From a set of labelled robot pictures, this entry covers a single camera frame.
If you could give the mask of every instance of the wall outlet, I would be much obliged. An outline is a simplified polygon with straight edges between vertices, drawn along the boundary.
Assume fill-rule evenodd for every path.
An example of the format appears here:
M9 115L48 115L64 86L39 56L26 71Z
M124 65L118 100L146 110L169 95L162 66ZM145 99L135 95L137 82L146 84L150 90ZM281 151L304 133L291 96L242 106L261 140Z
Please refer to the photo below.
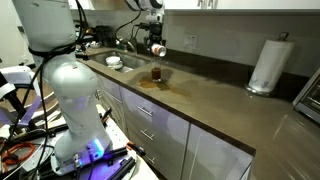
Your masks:
M184 36L183 47L187 49L196 49L197 48L197 40L198 37L196 35L188 35Z

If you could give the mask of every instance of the kitchen counter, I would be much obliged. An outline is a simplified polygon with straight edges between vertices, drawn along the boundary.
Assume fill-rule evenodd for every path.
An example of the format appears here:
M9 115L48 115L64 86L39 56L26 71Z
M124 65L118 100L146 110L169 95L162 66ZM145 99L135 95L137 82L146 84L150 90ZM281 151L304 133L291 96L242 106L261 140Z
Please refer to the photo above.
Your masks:
M89 48L87 53L108 50ZM164 82L154 87L148 86L150 64L119 73L91 60L79 61L214 135L235 139L234 145L254 148L251 179L320 179L319 126L294 111L290 101L250 95L236 75L220 81L169 62L162 67ZM147 84L141 87L139 82Z

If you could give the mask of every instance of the kitchen sink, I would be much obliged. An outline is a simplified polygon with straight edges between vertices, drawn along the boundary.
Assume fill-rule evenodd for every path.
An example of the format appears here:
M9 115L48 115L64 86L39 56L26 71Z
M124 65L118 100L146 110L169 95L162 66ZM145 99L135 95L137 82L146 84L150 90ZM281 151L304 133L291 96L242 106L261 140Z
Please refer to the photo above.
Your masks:
M122 53L118 51L108 51L105 53L92 55L92 56L89 56L89 59L96 61L100 64L103 64L105 66L108 66L106 59L110 56L120 57L123 67L120 69L117 69L116 71L121 73L132 71L133 69L136 69L138 67L141 67L150 63L150 60L148 59L143 59L137 56L129 55L127 53Z

